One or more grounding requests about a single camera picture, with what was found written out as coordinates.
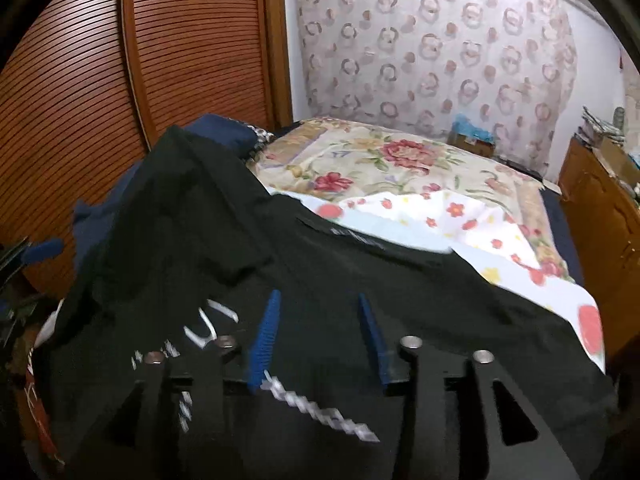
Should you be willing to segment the black printed t-shirt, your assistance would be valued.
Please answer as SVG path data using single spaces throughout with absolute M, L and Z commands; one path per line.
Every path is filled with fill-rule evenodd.
M 32 355 L 66 479 L 587 479 L 614 389 L 573 327 L 194 152 L 175 203 L 93 249 Z M 281 293 L 270 367 L 248 352 Z M 383 390 L 358 320 L 390 355 Z

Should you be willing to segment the white strawberry flower sheet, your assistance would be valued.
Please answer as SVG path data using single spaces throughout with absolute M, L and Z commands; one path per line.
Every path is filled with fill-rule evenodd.
M 589 359 L 605 369 L 600 312 L 561 268 L 540 263 L 521 228 L 499 206 L 452 191 L 395 195 L 383 192 L 337 203 L 285 192 L 338 226 L 426 252 L 453 252 L 490 284 L 538 304 L 573 327 Z

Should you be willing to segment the beige floral quilt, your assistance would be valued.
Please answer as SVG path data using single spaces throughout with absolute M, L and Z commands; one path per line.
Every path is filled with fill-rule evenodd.
M 554 244 L 542 183 L 462 148 L 362 122 L 315 117 L 262 148 L 248 169 L 265 185 L 329 202 L 383 192 L 426 197 L 442 190 L 475 198 L 502 208 L 515 221 L 544 270 L 573 278 Z

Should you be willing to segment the navy bed mattress cover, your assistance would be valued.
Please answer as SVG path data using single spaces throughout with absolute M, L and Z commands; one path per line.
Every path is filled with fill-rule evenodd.
M 544 201 L 544 209 L 547 211 L 555 247 L 567 264 L 568 274 L 578 285 L 584 286 L 582 265 L 570 235 L 570 226 L 561 207 L 561 196 L 548 188 L 543 188 L 540 195 Z

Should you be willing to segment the cardboard box with blue items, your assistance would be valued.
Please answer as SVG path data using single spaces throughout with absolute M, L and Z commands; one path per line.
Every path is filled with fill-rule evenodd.
M 457 114 L 454 118 L 447 142 L 455 148 L 486 158 L 493 158 L 496 149 L 494 135 L 474 126 L 469 118 L 462 114 Z

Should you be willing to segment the navy folded garment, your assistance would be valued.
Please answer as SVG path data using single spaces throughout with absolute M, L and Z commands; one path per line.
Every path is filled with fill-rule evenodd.
M 206 167 L 194 153 L 199 148 L 214 156 L 224 151 L 223 160 L 236 157 L 245 162 L 273 140 L 273 134 L 262 127 L 216 114 L 205 114 L 183 128 L 171 127 L 166 132 L 168 137 L 146 159 L 126 170 L 102 203 L 76 203 L 76 271 L 93 249 L 131 226 L 134 214 L 151 220 L 160 205 L 175 203 L 189 171 L 199 174 Z

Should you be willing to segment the wooden sideboard cabinet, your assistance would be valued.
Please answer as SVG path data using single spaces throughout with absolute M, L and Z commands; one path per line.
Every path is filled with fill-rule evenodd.
M 598 161 L 570 140 L 559 176 L 562 207 L 585 289 L 597 301 L 606 357 L 639 335 L 639 213 Z

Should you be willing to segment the brown louvered wardrobe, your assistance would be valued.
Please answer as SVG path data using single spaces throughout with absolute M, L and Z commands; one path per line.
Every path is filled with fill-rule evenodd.
M 72 210 L 103 200 L 172 125 L 293 120 L 284 0 L 1 0 L 1 241 L 60 238 L 26 270 L 74 278 Z

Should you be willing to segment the pink circle-pattern curtain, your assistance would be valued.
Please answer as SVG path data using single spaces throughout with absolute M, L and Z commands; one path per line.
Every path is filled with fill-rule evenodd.
M 443 139 L 480 129 L 545 172 L 577 75 L 561 0 L 296 0 L 317 115 Z

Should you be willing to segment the stack of folded cloths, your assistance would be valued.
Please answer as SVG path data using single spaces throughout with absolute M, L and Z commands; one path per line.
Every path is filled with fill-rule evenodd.
M 595 148 L 600 148 L 604 140 L 609 140 L 619 148 L 625 143 L 625 136 L 620 128 L 593 115 L 585 106 L 582 108 L 582 124 L 577 129 L 577 135 Z

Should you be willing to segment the cardboard box on cabinet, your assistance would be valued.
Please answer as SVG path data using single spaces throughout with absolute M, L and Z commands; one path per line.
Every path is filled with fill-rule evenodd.
M 629 155 L 613 143 L 609 138 L 603 138 L 598 147 L 598 154 L 616 177 L 631 186 L 635 186 L 640 181 L 639 168 Z

